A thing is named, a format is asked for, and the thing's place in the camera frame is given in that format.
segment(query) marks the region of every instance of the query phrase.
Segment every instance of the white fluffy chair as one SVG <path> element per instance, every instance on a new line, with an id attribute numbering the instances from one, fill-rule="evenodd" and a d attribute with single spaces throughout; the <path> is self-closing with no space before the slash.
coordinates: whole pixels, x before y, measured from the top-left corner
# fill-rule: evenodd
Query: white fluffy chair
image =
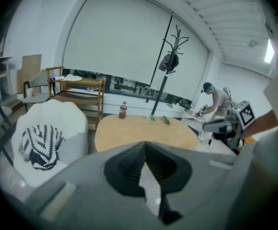
<path id="1" fill-rule="evenodd" d="M 36 170 L 31 162 L 25 162 L 18 151 L 22 133 L 34 125 L 51 125 L 62 131 L 66 140 L 58 152 L 56 165 L 48 171 Z M 71 162 L 88 153 L 88 121 L 85 114 L 72 102 L 49 100 L 34 104 L 29 111 L 18 119 L 12 137 L 15 169 L 30 186 L 37 187 L 53 177 Z"/>

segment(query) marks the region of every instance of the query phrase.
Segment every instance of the patterned throw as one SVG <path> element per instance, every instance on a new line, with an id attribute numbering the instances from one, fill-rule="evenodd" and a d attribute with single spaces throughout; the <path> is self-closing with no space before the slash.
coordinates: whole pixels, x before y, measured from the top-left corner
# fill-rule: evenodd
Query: patterned throw
<path id="1" fill-rule="evenodd" d="M 51 125 L 26 128 L 22 135 L 19 152 L 26 162 L 31 161 L 37 170 L 50 170 L 57 162 L 57 152 L 65 139 L 62 132 Z"/>

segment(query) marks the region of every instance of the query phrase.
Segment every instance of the robotic arm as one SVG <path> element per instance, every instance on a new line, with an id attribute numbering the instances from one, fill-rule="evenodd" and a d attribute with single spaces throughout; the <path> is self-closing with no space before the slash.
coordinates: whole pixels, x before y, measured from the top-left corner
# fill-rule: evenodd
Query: robotic arm
<path id="1" fill-rule="evenodd" d="M 240 148 L 243 131 L 255 121 L 251 105 L 243 101 L 227 111 L 225 119 L 213 120 L 203 125 L 203 130 L 212 132 L 215 139 L 224 141 L 230 149 Z"/>

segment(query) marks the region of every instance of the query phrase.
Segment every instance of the cup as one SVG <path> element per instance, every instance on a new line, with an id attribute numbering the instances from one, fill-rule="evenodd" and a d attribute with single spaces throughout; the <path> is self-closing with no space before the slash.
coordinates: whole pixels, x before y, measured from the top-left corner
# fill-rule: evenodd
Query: cup
<path id="1" fill-rule="evenodd" d="M 30 98 L 30 97 L 32 97 L 32 96 L 33 96 L 33 89 L 32 89 L 32 88 L 27 89 L 27 90 L 26 90 L 26 97 L 27 97 L 27 98 Z"/>

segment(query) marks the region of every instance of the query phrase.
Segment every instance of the coat rack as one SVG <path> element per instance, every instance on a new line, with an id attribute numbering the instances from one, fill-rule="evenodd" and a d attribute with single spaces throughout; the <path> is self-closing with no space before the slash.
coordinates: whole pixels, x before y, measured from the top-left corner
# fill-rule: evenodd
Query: coat rack
<path id="1" fill-rule="evenodd" d="M 172 51 L 168 51 L 169 53 L 171 53 L 171 57 L 170 57 L 170 61 L 169 61 L 169 64 L 168 64 L 168 67 L 167 67 L 167 72 L 163 78 L 163 81 L 162 81 L 162 85 L 160 87 L 160 90 L 158 92 L 158 95 L 157 95 L 157 99 L 156 99 L 156 102 L 155 102 L 155 105 L 153 107 L 153 110 L 152 110 L 152 113 L 151 115 L 154 115 L 155 111 L 156 111 L 156 108 L 157 108 L 157 105 L 158 105 L 158 102 L 160 100 L 160 97 L 162 95 L 162 92 L 163 92 L 163 89 L 164 89 L 164 86 L 167 82 L 167 78 L 168 78 L 168 74 L 171 74 L 171 73 L 174 73 L 175 71 L 170 71 L 171 70 L 171 66 L 172 66 L 172 63 L 173 63 L 173 59 L 174 59 L 174 56 L 175 54 L 179 54 L 179 55 L 182 55 L 183 53 L 179 53 L 177 50 L 180 49 L 179 46 L 184 44 L 185 42 L 189 41 L 189 37 L 180 37 L 181 35 L 181 30 L 178 29 L 177 25 L 176 25 L 176 32 L 177 32 L 177 36 L 175 35 L 171 35 L 173 37 L 175 37 L 175 43 L 174 43 L 174 46 L 172 44 L 170 44 L 167 40 L 164 39 L 165 42 L 167 42 L 170 46 L 171 46 L 171 49 Z M 180 43 L 179 44 L 179 41 L 183 38 L 187 38 L 184 42 Z"/>

